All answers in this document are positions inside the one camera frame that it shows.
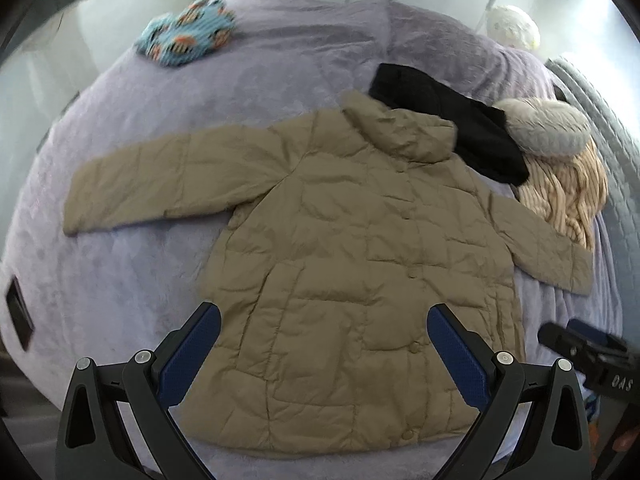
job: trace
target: lavender blanket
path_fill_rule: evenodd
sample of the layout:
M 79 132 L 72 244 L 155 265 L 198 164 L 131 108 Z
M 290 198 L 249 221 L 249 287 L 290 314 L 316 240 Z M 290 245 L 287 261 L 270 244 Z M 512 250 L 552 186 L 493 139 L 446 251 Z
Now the lavender blanket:
M 0 285 L 16 275 L 35 323 L 24 352 L 0 300 L 2 338 L 20 368 L 62 406 L 75 362 L 128 360 L 154 348 L 199 304 L 197 275 L 229 214 L 159 221 L 114 232 L 62 234 L 62 208 L 78 166 L 132 142 L 225 123 L 267 125 L 366 91 L 380 62 L 408 64 L 485 103 L 553 96 L 533 56 L 478 37 L 455 20 L 388 0 L 335 5 L 308 0 L 227 0 L 238 31 L 223 50 L 182 68 L 126 53 L 56 124 L 20 194 L 0 264 Z M 500 192 L 510 190 L 497 186 Z M 620 302 L 602 218 L 596 229 L 591 295 L 573 296 L 517 271 L 527 357 L 549 363 L 536 332 L 546 320 L 579 316 L 614 332 Z M 130 413 L 126 413 L 131 425 Z M 518 425 L 504 452 L 513 448 Z M 194 446 L 219 478 L 405 480 L 430 478 L 457 445 L 289 461 Z M 148 450 L 134 437 L 141 459 Z

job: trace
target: jacket's left sleeve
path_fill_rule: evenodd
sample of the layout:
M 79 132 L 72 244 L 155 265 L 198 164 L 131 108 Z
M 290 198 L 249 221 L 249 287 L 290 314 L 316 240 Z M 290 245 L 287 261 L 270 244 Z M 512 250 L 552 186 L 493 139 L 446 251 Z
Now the jacket's left sleeve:
M 310 142 L 314 114 L 270 128 L 222 126 L 169 135 L 88 162 L 74 175 L 63 231 L 213 214 L 285 178 Z
M 513 262 L 541 282 L 577 294 L 589 294 L 593 254 L 559 234 L 513 198 L 490 193 L 488 215 L 507 243 Z

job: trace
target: beige ribbed fabric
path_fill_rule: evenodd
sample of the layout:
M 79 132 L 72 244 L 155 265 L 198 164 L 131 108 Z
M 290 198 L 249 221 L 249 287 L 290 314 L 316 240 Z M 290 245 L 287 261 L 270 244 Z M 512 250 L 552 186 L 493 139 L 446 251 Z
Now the beige ribbed fabric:
M 607 175 L 593 139 L 578 155 L 553 160 L 524 155 L 529 179 L 519 200 L 560 234 L 593 251 L 591 223 L 607 201 Z

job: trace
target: metal screw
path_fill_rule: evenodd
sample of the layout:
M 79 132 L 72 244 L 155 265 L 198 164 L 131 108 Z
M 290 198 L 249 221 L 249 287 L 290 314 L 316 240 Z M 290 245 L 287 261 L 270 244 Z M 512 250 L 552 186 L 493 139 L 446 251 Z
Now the metal screw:
M 136 362 L 138 364 L 144 364 L 151 359 L 151 352 L 149 350 L 141 350 L 136 354 Z
M 509 352 L 500 352 L 498 354 L 498 361 L 503 365 L 510 365 L 513 363 L 513 356 Z
M 83 357 L 82 359 L 78 359 L 76 363 L 76 368 L 78 370 L 86 370 L 91 365 L 91 359 L 88 357 Z
M 558 366 L 565 372 L 568 372 L 569 370 L 571 370 L 571 368 L 573 368 L 572 364 L 566 359 L 558 359 Z

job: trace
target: folded black clothing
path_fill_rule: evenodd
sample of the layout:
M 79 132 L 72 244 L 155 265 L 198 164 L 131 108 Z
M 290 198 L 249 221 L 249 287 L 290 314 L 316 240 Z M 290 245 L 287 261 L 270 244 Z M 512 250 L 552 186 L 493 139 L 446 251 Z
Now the folded black clothing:
M 522 152 L 507 133 L 502 110 L 469 99 L 420 70 L 388 63 L 378 67 L 369 95 L 390 108 L 455 123 L 455 152 L 478 173 L 514 186 L 529 178 Z

